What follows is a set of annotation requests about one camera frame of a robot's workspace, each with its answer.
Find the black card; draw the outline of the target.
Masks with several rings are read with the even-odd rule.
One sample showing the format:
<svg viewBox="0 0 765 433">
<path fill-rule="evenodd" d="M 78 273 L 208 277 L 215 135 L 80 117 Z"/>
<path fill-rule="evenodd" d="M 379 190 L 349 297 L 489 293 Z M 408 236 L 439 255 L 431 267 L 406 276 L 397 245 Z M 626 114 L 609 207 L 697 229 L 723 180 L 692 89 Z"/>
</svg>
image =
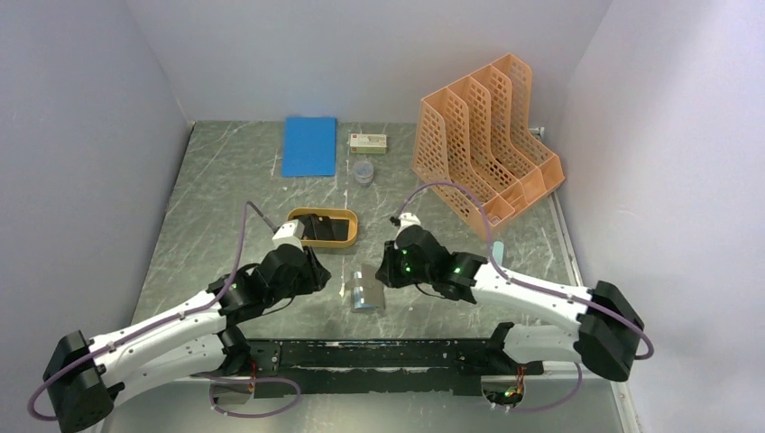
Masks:
<svg viewBox="0 0 765 433">
<path fill-rule="evenodd" d="M 304 237 L 309 240 L 344 242 L 348 238 L 349 221 L 317 214 L 300 218 L 305 226 Z"/>
</svg>

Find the grey card holder wallet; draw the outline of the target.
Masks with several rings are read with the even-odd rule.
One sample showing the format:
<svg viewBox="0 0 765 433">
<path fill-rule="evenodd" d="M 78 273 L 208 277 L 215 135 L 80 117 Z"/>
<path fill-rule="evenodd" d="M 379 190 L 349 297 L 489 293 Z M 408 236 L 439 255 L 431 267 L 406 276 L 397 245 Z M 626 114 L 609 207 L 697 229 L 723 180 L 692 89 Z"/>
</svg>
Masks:
<svg viewBox="0 0 765 433">
<path fill-rule="evenodd" d="M 375 278 L 377 269 L 361 263 L 349 274 L 344 293 L 350 310 L 354 313 L 374 313 L 385 310 L 383 284 Z"/>
</svg>

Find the orange oval tray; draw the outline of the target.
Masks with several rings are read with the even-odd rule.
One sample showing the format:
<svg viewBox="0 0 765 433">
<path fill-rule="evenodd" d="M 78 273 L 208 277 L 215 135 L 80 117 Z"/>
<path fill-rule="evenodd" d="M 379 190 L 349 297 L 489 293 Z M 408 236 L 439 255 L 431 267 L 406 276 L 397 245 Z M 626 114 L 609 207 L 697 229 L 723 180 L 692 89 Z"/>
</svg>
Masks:
<svg viewBox="0 0 765 433">
<path fill-rule="evenodd" d="M 341 249 L 352 246 L 358 237 L 358 216 L 345 208 L 298 207 L 287 215 L 304 225 L 301 242 L 316 248 Z"/>
</svg>

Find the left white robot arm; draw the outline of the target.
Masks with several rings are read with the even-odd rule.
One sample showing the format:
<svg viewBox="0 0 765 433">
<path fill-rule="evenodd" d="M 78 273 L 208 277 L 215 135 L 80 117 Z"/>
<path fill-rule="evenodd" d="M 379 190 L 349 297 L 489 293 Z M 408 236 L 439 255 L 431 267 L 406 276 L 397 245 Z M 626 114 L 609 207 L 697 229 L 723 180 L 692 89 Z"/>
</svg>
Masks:
<svg viewBox="0 0 765 433">
<path fill-rule="evenodd" d="M 323 290 L 330 278 L 312 248 L 282 244 L 261 262 L 237 267 L 157 317 L 109 335 L 64 336 L 43 373 L 52 420 L 62 432 L 96 425 L 138 381 L 156 381 L 152 362 L 164 355 L 178 361 L 170 371 L 182 376 L 255 372 L 239 324 L 263 316 L 283 299 Z"/>
</svg>

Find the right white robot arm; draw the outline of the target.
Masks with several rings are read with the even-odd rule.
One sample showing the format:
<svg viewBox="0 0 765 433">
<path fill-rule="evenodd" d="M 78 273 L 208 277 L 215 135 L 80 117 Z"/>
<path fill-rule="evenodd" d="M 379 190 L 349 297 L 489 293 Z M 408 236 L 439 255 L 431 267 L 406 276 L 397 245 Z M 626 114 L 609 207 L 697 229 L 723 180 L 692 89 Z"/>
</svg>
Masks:
<svg viewBox="0 0 765 433">
<path fill-rule="evenodd" d="M 489 366 L 509 373 L 518 364 L 580 363 L 612 382 L 631 375 L 644 323 L 620 289 L 607 281 L 593 288 L 530 277 L 489 258 L 450 252 L 421 226 L 409 226 L 385 243 L 375 277 L 388 288 L 427 284 L 443 297 L 523 311 L 540 326 L 515 325 L 486 351 Z"/>
</svg>

